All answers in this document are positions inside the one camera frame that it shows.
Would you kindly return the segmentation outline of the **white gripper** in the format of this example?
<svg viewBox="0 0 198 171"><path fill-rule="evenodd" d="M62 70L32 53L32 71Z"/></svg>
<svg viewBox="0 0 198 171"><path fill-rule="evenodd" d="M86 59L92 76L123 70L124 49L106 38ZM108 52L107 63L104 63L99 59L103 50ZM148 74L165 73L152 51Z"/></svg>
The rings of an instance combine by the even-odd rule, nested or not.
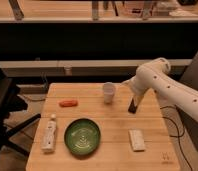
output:
<svg viewBox="0 0 198 171"><path fill-rule="evenodd" d="M122 82L123 85L127 86L133 92L133 108L136 109L141 103L144 94L147 92L149 87L138 77L132 77Z"/></svg>

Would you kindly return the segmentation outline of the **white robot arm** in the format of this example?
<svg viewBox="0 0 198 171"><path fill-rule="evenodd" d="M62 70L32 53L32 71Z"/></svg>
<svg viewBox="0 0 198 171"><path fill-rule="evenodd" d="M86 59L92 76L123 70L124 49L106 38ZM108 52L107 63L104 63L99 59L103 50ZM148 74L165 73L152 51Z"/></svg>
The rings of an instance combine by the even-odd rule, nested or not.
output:
<svg viewBox="0 0 198 171"><path fill-rule="evenodd" d="M123 84L133 92L135 107L152 88L198 122L198 91L171 79L168 76L170 70L167 59L157 58L140 65L136 74Z"/></svg>

